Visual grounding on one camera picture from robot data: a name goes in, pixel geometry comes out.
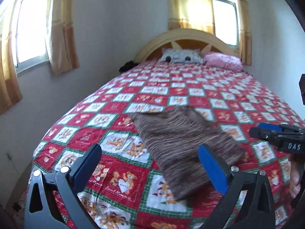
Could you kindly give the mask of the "person's right hand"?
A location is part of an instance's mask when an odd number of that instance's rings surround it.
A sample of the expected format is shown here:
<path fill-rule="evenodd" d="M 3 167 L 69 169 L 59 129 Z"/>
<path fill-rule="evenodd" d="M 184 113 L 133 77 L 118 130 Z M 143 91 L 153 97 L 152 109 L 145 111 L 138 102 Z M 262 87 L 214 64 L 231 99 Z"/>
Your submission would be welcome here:
<path fill-rule="evenodd" d="M 292 198 L 295 198 L 301 189 L 300 172 L 298 170 L 297 158 L 294 155 L 290 155 L 288 159 L 291 163 L 290 194 Z"/>

